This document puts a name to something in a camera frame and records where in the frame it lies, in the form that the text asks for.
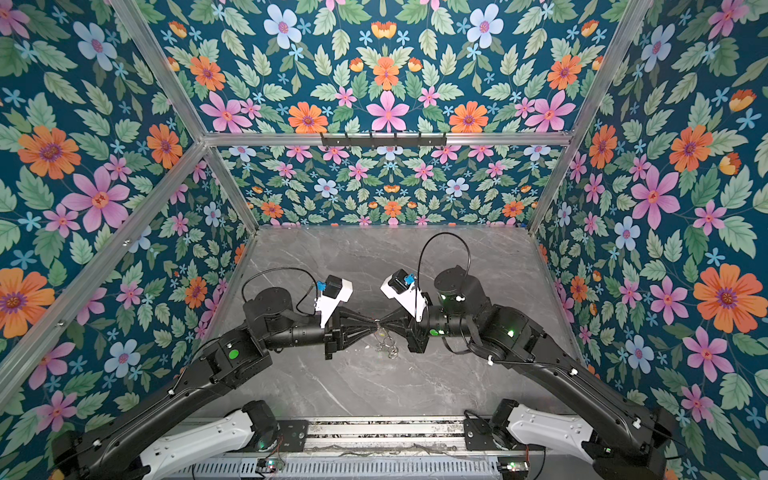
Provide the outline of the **silver keyring with keys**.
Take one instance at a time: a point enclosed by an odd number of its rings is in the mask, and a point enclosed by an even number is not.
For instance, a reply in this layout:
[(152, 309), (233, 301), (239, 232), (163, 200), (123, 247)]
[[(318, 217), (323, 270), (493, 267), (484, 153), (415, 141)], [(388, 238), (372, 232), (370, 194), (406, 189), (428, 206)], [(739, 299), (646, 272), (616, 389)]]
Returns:
[(399, 355), (399, 349), (396, 341), (391, 336), (390, 331), (381, 323), (377, 324), (374, 334), (376, 340), (376, 351), (384, 354), (388, 359), (395, 359)]

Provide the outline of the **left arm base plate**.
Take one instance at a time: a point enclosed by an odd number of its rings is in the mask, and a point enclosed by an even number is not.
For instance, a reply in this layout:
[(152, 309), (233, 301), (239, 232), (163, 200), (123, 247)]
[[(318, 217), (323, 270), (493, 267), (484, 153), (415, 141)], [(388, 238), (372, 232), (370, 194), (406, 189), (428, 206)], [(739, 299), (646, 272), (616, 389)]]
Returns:
[(262, 452), (303, 452), (308, 439), (307, 420), (277, 420), (272, 431), (261, 441)]

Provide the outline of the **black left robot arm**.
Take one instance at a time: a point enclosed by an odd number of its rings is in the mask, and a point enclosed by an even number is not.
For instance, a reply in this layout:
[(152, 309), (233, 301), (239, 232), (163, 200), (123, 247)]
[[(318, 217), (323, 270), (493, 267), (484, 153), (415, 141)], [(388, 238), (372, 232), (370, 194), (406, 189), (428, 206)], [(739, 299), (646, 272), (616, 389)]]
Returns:
[(289, 291), (270, 287), (243, 305), (243, 323), (206, 343), (177, 378), (137, 406), (85, 433), (66, 432), (52, 443), (53, 479), (162, 477), (169, 458), (159, 440), (203, 406), (234, 391), (271, 366), (273, 351), (322, 345), (326, 354), (373, 333), (378, 323), (331, 299), (323, 310), (300, 314)]

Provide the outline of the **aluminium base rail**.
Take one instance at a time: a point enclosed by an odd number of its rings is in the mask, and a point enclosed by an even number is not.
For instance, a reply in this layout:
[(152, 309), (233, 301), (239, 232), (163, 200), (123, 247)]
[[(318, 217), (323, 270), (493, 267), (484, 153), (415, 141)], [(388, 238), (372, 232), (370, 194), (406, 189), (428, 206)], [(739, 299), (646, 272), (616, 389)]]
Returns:
[(464, 442), (464, 415), (390, 417), (310, 417), (280, 420), (307, 420), (308, 439), (303, 452), (338, 454), (454, 454), (475, 452), (512, 453), (545, 447), (559, 454), (575, 455), (581, 443), (592, 437), (593, 429), (574, 416), (536, 413), (525, 408), (502, 423), (499, 434), (508, 451), (468, 451)]

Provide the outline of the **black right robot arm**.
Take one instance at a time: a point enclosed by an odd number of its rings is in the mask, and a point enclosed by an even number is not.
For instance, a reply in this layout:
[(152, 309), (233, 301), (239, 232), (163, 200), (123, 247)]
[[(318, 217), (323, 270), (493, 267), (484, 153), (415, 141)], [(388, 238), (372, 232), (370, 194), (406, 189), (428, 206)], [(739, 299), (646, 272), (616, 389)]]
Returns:
[(661, 479), (675, 421), (661, 407), (650, 410), (612, 389), (569, 355), (520, 310), (495, 304), (480, 281), (461, 266), (441, 272), (431, 302), (416, 277), (398, 270), (382, 293), (403, 309), (403, 335), (413, 352), (431, 338), (460, 337), (489, 365), (512, 369), (542, 386), (570, 414), (538, 411), (504, 400), (490, 425), (497, 436), (536, 445), (590, 464), (603, 479)]

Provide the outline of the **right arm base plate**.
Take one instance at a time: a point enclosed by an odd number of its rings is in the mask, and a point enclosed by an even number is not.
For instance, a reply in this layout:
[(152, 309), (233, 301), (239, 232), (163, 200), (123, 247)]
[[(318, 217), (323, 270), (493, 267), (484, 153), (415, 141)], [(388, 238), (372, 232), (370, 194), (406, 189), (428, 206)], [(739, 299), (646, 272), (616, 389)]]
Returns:
[(465, 411), (464, 442), (468, 451), (508, 451), (507, 441), (490, 425), (489, 421), (476, 413)]

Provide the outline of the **black hook rail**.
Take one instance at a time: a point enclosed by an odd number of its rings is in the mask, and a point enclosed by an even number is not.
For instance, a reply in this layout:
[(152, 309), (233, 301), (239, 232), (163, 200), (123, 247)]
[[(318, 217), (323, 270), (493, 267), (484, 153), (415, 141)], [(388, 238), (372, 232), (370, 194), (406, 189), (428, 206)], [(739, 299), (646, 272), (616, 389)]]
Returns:
[(392, 134), (321, 134), (321, 145), (325, 147), (377, 148), (399, 146), (403, 148), (442, 147), (448, 144), (446, 134), (392, 133)]

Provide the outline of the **white ventilation grille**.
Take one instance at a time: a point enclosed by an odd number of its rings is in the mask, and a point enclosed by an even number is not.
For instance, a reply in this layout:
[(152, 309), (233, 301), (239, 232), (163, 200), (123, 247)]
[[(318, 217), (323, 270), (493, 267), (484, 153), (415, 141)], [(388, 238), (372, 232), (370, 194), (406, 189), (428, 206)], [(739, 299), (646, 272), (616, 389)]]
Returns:
[(264, 467), (255, 459), (219, 458), (186, 467), (171, 479), (500, 479), (495, 461), (450, 456), (294, 457)]

